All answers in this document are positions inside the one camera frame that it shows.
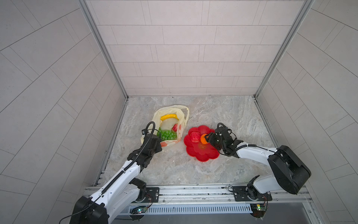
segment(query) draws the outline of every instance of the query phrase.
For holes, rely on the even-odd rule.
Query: metal frame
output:
[[[296,34],[298,28],[300,27],[303,19],[306,17],[308,11],[311,9],[311,5],[313,4],[314,0],[306,0],[304,2],[304,4],[302,5],[300,11],[298,12],[289,32],[287,33],[283,43],[281,44],[278,52],[275,55],[274,60],[272,61],[270,67],[267,70],[266,75],[264,76],[264,78],[262,79],[262,82],[260,84],[260,86],[258,87],[256,93],[254,94],[255,98],[258,98],[264,88],[264,86],[266,85],[266,83],[268,82],[270,76],[272,75],[272,73],[274,72],[276,66],[278,65],[278,63],[280,62],[284,52],[286,51],[286,49],[288,48],[288,46],[290,45],[290,42],[292,41],[294,35]]]
[[[101,34],[98,31],[97,26],[96,26],[96,24],[95,24],[95,22],[94,22],[94,20],[93,20],[93,18],[91,16],[90,10],[88,9],[86,1],[85,0],[77,0],[77,1],[78,1],[78,5],[79,5],[79,7],[80,7],[80,9],[81,9],[86,21],[88,23],[88,26],[91,29],[91,32],[92,32],[93,36],[95,37],[95,40],[97,41],[98,46],[100,47],[101,52],[104,54],[103,57],[105,58],[105,61],[106,61],[107,65],[108,65],[109,69],[111,70],[111,72],[112,72],[117,84],[119,85],[124,97],[126,99],[128,99],[128,94],[127,94],[127,92],[126,92],[126,90],[125,90],[125,88],[124,88],[124,86],[123,86],[123,84],[122,84],[122,82],[121,82],[121,80],[119,78],[119,75],[117,73],[116,68],[114,67],[114,64],[113,64],[113,62],[111,60],[111,57],[110,57],[110,55],[109,55],[109,53],[107,51],[106,45],[104,44],[103,39],[101,37]]]

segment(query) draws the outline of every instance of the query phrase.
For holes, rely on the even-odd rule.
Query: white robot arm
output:
[[[122,168],[101,189],[91,197],[81,197],[75,204],[70,224],[108,224],[133,201],[142,201],[146,194],[146,183],[135,178],[146,168],[157,152],[162,151],[160,136],[153,135],[155,123],[150,122],[144,130],[144,143],[140,149],[134,150]],[[297,194],[311,176],[310,170],[287,146],[265,148],[248,144],[231,137],[231,131],[222,123],[217,125],[215,133],[205,136],[205,139],[220,154],[247,158],[271,167],[273,174],[254,177],[243,192],[255,201],[262,194],[273,190],[284,189],[291,194]],[[146,207],[139,206],[136,214],[145,213]]]

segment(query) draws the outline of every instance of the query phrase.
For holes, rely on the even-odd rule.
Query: mounting plate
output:
[[[235,201],[253,201],[251,200],[244,192],[246,192],[246,186],[234,186],[232,188],[232,191],[234,192],[234,198]],[[264,196],[266,197],[266,199],[268,201],[272,201],[272,197],[270,193],[265,193],[265,194],[258,194],[259,198],[261,197],[261,199],[258,199],[257,201],[264,201]]]

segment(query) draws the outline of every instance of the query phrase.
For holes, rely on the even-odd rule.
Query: vent grille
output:
[[[153,205],[147,215],[168,214],[219,214],[252,213],[250,204],[216,204],[216,205]]]

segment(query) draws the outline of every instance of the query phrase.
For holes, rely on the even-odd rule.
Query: yellow banana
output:
[[[167,115],[164,115],[164,116],[161,116],[161,117],[160,117],[161,120],[165,120],[165,119],[168,119],[168,118],[178,119],[178,117],[176,116],[176,114],[167,114]]]

